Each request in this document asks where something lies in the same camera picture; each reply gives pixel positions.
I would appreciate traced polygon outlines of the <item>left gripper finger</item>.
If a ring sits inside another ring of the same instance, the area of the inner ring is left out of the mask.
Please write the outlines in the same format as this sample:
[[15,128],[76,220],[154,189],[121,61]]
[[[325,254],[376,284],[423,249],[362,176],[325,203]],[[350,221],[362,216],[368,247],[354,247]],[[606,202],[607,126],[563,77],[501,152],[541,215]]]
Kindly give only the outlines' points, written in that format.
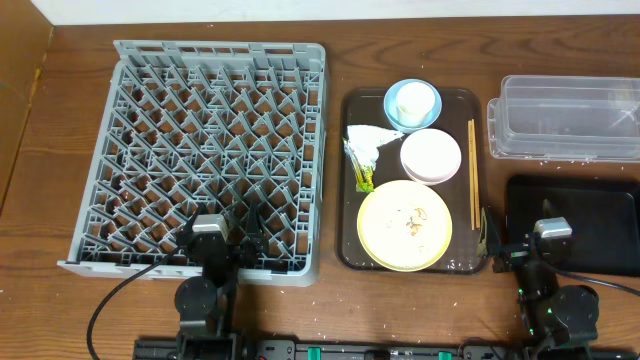
[[250,205],[247,223],[245,226],[245,234],[251,241],[262,241],[264,238],[262,224],[259,217],[259,205],[256,202]]
[[206,213],[206,206],[204,204],[200,204],[188,221],[182,226],[180,231],[177,233],[177,244],[178,245],[189,245],[194,237],[195,232],[193,230],[193,225],[199,215]]

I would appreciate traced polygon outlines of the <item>pink white bowl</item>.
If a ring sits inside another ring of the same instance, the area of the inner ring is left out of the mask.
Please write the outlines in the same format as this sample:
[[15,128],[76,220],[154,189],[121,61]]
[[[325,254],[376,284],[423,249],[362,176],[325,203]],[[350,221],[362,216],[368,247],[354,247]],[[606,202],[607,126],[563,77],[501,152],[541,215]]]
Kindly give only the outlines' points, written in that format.
[[462,154],[460,146],[448,133],[422,129],[403,141],[400,161],[410,179],[436,185],[448,181],[458,172]]

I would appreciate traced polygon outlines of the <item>green yellow wrapper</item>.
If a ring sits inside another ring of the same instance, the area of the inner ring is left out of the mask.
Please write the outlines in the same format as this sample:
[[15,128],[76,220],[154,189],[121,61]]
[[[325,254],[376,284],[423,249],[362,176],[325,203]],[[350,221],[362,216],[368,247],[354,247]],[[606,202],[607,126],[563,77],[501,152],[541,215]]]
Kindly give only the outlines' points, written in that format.
[[373,175],[375,160],[371,153],[356,146],[346,138],[343,139],[343,147],[356,180],[356,191],[371,193],[374,191]]

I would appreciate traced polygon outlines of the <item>white napkin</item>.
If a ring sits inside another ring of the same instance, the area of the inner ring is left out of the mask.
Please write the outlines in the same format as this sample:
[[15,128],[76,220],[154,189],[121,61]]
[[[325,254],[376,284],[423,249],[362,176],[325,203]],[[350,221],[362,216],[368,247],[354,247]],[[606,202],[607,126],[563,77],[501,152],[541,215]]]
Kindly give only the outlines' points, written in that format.
[[379,158],[379,147],[399,140],[404,133],[373,125],[349,125],[347,127],[346,146],[351,150],[357,162],[362,166],[375,169]]

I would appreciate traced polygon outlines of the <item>light blue bowl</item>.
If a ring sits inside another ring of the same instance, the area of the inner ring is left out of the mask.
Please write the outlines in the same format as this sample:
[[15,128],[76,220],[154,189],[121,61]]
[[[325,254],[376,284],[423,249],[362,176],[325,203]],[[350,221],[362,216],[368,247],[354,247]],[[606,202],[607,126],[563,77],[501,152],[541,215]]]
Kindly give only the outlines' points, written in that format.
[[[435,92],[435,97],[436,97],[436,102],[435,102],[435,106],[434,108],[431,110],[431,112],[429,113],[429,115],[427,116],[427,118],[425,119],[425,121],[418,127],[406,127],[403,126],[402,124],[400,124],[398,122],[397,119],[397,107],[396,107],[396,95],[399,91],[399,89],[406,83],[412,82],[412,81],[417,81],[417,82],[422,82],[425,83],[427,85],[429,85]],[[430,83],[424,81],[424,80],[419,80],[419,79],[405,79],[405,80],[401,80],[397,83],[395,83],[394,85],[392,85],[387,92],[384,95],[384,100],[383,100],[383,109],[384,112],[389,120],[389,123],[398,131],[404,132],[404,133],[412,133],[415,132],[417,130],[421,130],[424,128],[427,128],[429,126],[431,126],[440,116],[441,110],[442,110],[442,106],[443,106],[443,102],[442,102],[442,98],[440,93],[438,92],[438,90],[431,85]]]

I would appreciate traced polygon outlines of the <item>white plastic cup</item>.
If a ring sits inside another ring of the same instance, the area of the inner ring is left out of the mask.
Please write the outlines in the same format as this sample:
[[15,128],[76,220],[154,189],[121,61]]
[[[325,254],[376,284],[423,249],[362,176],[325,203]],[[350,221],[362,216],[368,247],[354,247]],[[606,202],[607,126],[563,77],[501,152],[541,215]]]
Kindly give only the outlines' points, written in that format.
[[435,92],[429,85],[417,81],[404,84],[396,95],[398,122],[406,127],[420,126],[435,102]]

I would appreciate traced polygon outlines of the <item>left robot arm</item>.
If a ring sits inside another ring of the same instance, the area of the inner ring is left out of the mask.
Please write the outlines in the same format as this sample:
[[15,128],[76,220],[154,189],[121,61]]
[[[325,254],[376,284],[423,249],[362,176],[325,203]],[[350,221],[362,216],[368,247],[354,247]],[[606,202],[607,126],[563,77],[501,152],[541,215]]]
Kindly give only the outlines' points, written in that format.
[[198,206],[177,234],[179,248],[202,266],[200,275],[184,280],[176,290],[174,304],[180,315],[178,359],[256,357],[255,344],[231,326],[239,269],[255,265],[268,247],[259,206],[250,206],[244,240],[231,243],[228,234],[225,218],[210,214],[204,205]]

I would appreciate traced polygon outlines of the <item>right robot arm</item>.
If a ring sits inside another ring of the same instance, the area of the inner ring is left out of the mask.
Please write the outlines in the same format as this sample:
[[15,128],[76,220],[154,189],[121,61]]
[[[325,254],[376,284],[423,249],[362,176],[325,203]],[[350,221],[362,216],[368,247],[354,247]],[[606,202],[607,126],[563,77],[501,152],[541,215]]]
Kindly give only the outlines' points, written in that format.
[[531,336],[507,359],[591,357],[588,345],[598,338],[598,294],[585,285],[561,286],[560,271],[543,257],[544,248],[571,235],[565,218],[542,219],[519,242],[504,244],[489,210],[481,210],[477,254],[493,260],[495,273],[515,275],[521,316]]

